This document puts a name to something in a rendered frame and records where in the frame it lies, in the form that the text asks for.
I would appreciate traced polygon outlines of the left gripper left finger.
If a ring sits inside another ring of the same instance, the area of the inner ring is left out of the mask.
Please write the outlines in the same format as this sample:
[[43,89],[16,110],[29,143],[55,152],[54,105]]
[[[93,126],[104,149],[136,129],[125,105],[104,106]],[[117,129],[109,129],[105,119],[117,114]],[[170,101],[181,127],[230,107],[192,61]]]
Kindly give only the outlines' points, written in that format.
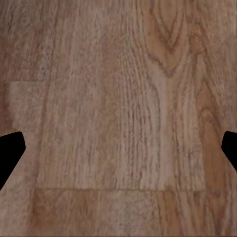
[[25,150],[26,144],[21,131],[0,137],[0,191]]

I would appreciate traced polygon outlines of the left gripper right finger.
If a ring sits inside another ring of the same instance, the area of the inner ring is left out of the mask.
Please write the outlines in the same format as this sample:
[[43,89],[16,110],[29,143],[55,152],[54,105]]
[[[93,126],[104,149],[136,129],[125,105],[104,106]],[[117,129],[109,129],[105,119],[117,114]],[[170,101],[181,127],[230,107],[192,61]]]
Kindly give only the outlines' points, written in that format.
[[237,133],[226,131],[221,149],[237,171]]

